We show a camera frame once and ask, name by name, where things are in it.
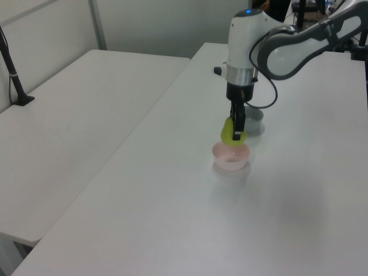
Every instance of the wall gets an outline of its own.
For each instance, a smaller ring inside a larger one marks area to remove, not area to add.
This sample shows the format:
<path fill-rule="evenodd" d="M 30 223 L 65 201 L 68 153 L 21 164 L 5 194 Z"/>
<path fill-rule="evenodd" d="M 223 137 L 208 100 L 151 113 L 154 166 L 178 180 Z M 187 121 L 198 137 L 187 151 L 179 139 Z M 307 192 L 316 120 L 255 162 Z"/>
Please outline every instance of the wall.
<path fill-rule="evenodd" d="M 108 50 L 192 58 L 204 42 L 227 43 L 248 0 L 92 0 Z"/>
<path fill-rule="evenodd" d="M 98 49 L 88 0 L 57 0 L 2 28 L 26 93 Z M 0 112 L 9 107 L 8 76 L 0 57 Z"/>

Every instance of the cable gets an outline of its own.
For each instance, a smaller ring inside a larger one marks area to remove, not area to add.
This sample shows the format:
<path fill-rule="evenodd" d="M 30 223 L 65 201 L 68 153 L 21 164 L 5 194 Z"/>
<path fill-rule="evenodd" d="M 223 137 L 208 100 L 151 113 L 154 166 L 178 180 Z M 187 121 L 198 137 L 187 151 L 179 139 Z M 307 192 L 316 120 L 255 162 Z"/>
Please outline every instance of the cable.
<path fill-rule="evenodd" d="M 253 53 L 253 50 L 254 48 L 266 37 L 268 36 L 269 33 L 266 33 L 264 36 L 262 36 L 254 45 L 253 47 L 251 48 L 251 50 L 249 51 L 249 60 L 250 62 L 252 63 L 252 65 L 254 66 L 254 68 L 256 68 L 256 70 L 258 70 L 258 72 L 260 72 L 262 75 L 264 75 L 266 77 L 266 79 L 271 83 L 272 87 L 274 88 L 275 90 L 275 98 L 273 100 L 272 103 L 270 103 L 269 105 L 265 105 L 265 106 L 254 106 L 254 105 L 251 105 L 250 103 L 246 102 L 246 104 L 248 106 L 250 106 L 251 108 L 258 108 L 258 109 L 264 109 L 264 108 L 269 108 L 270 106 L 273 106 L 276 101 L 277 101 L 277 98 L 278 98 L 278 92 L 277 92 L 277 88 L 276 88 L 276 85 L 274 84 L 274 82 L 269 78 L 267 77 L 263 72 L 261 72 L 261 70 L 259 69 L 259 67 L 253 62 L 252 60 L 252 53 Z"/>
<path fill-rule="evenodd" d="M 292 15 L 293 14 L 293 12 L 291 12 L 287 17 L 285 17 L 285 19 L 287 19 L 290 15 Z"/>
<path fill-rule="evenodd" d="M 1 33 L 2 37 L 4 38 L 4 40 L 5 40 L 6 47 L 9 49 L 9 46 L 8 46 L 8 44 L 7 44 L 7 40 L 6 40 L 6 36 L 5 36 L 5 34 L 4 34 L 4 32 L 3 32 L 2 28 L 1 28 L 1 26 L 0 26 L 0 33 Z"/>
<path fill-rule="evenodd" d="M 4 41 L 5 41 L 5 44 L 6 44 L 6 48 L 9 50 L 9 45 L 7 43 L 7 40 L 6 40 L 6 36 L 0 26 L 0 34 L 1 36 L 4 38 Z M 9 101 L 10 101 L 10 104 L 13 105 L 13 101 L 12 101 L 12 80 L 11 80 L 11 76 L 9 76 Z"/>
<path fill-rule="evenodd" d="M 11 82 L 12 82 L 12 80 L 11 79 L 12 78 L 9 76 L 9 101 L 10 101 L 10 104 L 13 105 L 13 102 L 12 102 L 12 94 L 11 94 L 11 92 L 12 92 L 12 88 L 11 88 Z"/>

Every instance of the white robotic arm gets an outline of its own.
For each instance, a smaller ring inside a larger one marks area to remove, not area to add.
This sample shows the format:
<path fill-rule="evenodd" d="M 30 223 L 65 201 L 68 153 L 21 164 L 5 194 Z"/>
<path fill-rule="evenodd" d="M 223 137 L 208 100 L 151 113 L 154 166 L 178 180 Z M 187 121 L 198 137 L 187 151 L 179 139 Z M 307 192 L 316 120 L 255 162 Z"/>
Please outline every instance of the white robotic arm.
<path fill-rule="evenodd" d="M 368 0 L 346 0 L 336 13 L 302 31 L 261 10 L 243 10 L 231 21 L 227 59 L 227 98 L 233 140 L 244 131 L 244 103 L 251 100 L 258 70 L 268 79 L 295 75 L 309 60 L 368 28 Z"/>

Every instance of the yellow object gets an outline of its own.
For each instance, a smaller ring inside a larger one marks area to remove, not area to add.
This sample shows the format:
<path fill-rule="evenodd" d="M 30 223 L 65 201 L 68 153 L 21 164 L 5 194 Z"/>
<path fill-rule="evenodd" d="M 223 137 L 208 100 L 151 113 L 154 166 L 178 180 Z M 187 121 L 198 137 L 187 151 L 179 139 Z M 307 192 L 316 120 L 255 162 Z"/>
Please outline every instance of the yellow object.
<path fill-rule="evenodd" d="M 232 140 L 233 129 L 234 129 L 234 122 L 232 121 L 231 117 L 228 117 L 225 120 L 224 127 L 221 131 L 221 140 L 226 145 L 231 145 L 231 146 L 242 145 L 247 138 L 247 132 L 242 131 L 240 134 L 240 140 L 234 141 Z"/>

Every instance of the bowl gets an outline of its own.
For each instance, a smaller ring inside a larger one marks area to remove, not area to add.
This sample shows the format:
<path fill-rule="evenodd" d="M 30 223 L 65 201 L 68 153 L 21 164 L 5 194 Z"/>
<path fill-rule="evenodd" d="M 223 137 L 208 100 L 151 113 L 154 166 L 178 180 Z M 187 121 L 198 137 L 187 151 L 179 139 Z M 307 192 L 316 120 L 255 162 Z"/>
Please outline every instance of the bowl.
<path fill-rule="evenodd" d="M 212 148 L 215 164 L 227 171 L 236 171 L 243 168 L 248 160 L 250 150 L 246 144 L 230 146 L 222 141 Z"/>
<path fill-rule="evenodd" d="M 262 119 L 263 112 L 260 109 L 246 106 L 246 122 L 244 124 L 244 130 L 248 133 L 258 130 Z"/>

